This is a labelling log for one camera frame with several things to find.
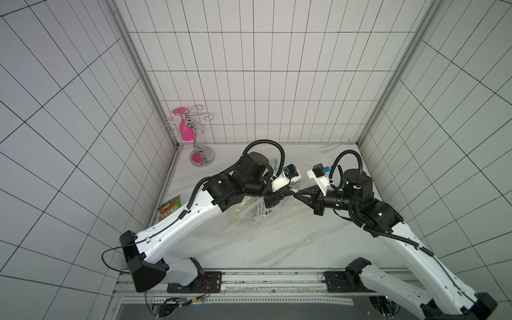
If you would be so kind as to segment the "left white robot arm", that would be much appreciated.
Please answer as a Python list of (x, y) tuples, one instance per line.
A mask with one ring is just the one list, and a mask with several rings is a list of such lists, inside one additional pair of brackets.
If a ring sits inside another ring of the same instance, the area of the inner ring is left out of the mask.
[(197, 291), (205, 281), (205, 272), (193, 257), (172, 257), (170, 250), (181, 238), (209, 219), (241, 203), (245, 197), (261, 197), (267, 208), (293, 195), (291, 183), (300, 172), (293, 164), (273, 171), (268, 158), (245, 153), (227, 170), (205, 177), (193, 189), (189, 202), (154, 226), (120, 237), (121, 249), (135, 290), (149, 291), (160, 283), (169, 283)]

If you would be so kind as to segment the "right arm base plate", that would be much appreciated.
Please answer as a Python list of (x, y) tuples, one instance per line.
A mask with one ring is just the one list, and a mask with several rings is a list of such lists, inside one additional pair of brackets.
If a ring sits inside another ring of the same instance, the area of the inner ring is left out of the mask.
[(363, 285), (358, 274), (350, 271), (326, 271), (322, 279), (329, 293), (374, 293)]

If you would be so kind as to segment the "clear plastic vacuum bag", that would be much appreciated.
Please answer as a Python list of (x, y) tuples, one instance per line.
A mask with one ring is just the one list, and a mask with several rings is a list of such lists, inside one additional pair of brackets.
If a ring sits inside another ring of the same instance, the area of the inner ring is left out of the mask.
[(224, 204), (229, 205), (226, 213), (234, 227), (265, 223), (282, 209), (300, 184), (296, 166), (281, 166), (279, 160), (254, 151), (241, 156), (226, 176), (231, 194)]

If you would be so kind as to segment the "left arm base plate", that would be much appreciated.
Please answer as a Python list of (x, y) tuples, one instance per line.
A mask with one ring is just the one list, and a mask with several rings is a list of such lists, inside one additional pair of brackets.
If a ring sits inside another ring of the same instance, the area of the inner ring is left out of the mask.
[(168, 293), (219, 293), (221, 291), (223, 273), (220, 271), (206, 271), (199, 275), (189, 285), (184, 286), (178, 283), (171, 283), (167, 287)]

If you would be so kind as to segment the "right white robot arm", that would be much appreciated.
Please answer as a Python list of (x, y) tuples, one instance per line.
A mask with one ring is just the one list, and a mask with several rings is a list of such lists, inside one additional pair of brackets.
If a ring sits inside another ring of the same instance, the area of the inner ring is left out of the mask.
[(352, 223), (386, 245), (421, 284), (407, 283), (360, 257), (345, 268), (343, 280), (348, 288), (389, 297), (419, 319), (488, 319), (492, 315), (497, 301), (489, 293), (476, 292), (442, 264), (392, 206), (374, 197), (373, 181), (364, 171), (346, 171), (339, 189), (330, 188), (329, 173), (329, 168), (316, 165), (307, 173), (315, 185), (294, 197), (316, 215), (326, 209), (348, 212)]

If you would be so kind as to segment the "green striped Doraemon towel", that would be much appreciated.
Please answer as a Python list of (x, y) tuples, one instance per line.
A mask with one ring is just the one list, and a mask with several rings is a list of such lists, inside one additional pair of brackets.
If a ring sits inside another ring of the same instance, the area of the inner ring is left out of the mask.
[(249, 214), (252, 223), (262, 224), (266, 223), (275, 213), (281, 208), (281, 204), (277, 204), (272, 208), (266, 208), (263, 199), (257, 199), (254, 204), (249, 208)]

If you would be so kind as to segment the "light green towel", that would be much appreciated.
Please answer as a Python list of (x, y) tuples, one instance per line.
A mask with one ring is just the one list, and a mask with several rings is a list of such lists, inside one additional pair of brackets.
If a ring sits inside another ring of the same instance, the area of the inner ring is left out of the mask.
[(243, 213), (254, 204), (256, 200), (256, 197), (245, 196), (240, 203), (232, 205), (227, 210), (227, 214), (230, 220), (236, 221), (237, 219), (239, 219), (243, 215)]

